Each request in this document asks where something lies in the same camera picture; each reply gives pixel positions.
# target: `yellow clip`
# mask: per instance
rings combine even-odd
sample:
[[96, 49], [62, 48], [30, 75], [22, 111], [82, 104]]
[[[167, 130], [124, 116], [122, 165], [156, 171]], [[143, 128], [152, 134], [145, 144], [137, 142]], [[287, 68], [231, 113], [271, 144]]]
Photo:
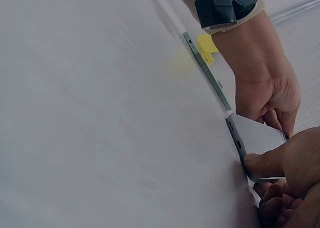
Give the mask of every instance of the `yellow clip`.
[[215, 62], [212, 54], [218, 53], [219, 50], [212, 41], [211, 35], [200, 34], [197, 37], [197, 43], [199, 46], [200, 53], [207, 64], [213, 64]]

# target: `silver smartphone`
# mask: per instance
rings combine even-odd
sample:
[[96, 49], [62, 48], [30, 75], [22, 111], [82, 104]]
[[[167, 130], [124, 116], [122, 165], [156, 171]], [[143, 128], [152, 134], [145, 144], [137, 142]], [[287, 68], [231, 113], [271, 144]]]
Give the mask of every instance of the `silver smartphone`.
[[[246, 154], [263, 154], [275, 149], [288, 141], [288, 137], [281, 131], [271, 128], [242, 116], [231, 114], [226, 123], [232, 135], [234, 144], [243, 164]], [[253, 182], [269, 182], [283, 177], [260, 178], [254, 177], [246, 169], [247, 176]]]

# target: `wrist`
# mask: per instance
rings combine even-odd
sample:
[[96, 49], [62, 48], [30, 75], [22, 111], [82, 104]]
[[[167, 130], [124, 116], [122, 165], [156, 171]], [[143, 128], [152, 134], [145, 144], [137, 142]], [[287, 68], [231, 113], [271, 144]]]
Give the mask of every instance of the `wrist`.
[[262, 82], [292, 72], [265, 12], [228, 32], [217, 33], [212, 37], [237, 79]]

